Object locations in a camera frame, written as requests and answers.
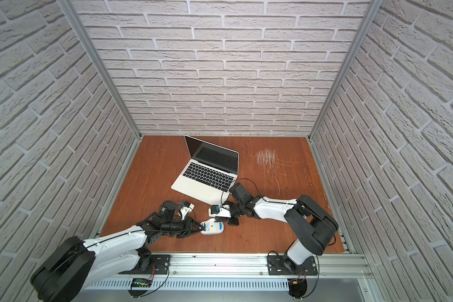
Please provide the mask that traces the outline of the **white wireless mouse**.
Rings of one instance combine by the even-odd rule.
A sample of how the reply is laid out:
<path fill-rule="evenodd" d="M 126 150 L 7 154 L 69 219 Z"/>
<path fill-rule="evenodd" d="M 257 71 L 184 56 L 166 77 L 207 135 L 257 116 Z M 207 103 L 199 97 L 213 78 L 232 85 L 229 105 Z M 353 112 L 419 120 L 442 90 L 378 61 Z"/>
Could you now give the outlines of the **white wireless mouse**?
<path fill-rule="evenodd" d="M 203 235 L 218 235 L 225 230 L 224 222 L 215 221 L 215 218 L 201 222 Z"/>

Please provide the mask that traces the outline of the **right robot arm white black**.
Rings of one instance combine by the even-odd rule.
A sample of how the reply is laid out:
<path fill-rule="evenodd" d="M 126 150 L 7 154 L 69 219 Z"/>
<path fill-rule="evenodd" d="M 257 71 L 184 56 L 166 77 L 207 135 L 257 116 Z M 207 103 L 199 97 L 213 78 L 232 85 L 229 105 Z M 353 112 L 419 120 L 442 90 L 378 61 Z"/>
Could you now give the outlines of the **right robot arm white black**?
<path fill-rule="evenodd" d="M 275 200 L 262 195 L 254 197 L 236 183 L 230 190 L 235 202 L 231 217 L 248 216 L 259 220 L 275 220 L 288 224 L 296 240 L 284 256 L 286 267 L 297 268 L 313 255 L 322 255 L 338 231 L 337 221 L 308 195 L 294 200 Z"/>

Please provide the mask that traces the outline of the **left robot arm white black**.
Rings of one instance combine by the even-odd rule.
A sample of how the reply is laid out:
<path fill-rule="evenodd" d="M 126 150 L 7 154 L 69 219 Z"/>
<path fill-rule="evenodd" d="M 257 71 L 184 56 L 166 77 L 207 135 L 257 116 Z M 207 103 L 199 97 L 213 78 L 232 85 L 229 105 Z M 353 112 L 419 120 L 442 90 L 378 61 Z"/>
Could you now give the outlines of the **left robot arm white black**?
<path fill-rule="evenodd" d="M 130 228 L 95 239 L 63 241 L 32 274 L 30 283 L 41 301 L 72 301 L 88 286 L 119 273 L 153 274 L 150 244 L 163 236 L 183 239 L 205 227 L 189 213 L 191 203 L 165 201 L 158 211 Z"/>

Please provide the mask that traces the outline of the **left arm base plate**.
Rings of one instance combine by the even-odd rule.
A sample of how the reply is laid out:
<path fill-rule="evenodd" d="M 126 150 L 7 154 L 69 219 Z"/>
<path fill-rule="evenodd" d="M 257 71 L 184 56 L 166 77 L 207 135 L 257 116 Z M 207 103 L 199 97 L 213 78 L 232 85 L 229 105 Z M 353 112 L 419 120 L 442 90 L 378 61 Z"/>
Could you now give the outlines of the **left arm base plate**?
<path fill-rule="evenodd" d="M 120 274 L 159 274 L 166 275 L 169 271 L 171 255 L 152 254 L 141 257 L 138 264 L 130 271 L 123 271 Z"/>

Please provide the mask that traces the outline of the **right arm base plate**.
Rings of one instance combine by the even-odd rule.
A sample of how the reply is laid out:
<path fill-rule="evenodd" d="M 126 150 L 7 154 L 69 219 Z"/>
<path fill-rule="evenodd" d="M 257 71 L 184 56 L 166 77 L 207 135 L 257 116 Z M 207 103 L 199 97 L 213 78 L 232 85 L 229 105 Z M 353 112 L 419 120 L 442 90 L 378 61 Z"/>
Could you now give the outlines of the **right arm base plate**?
<path fill-rule="evenodd" d="M 295 264 L 286 255 L 268 254 L 268 271 L 270 276 L 316 276 L 318 267 L 313 256 L 307 258 L 303 264 Z"/>

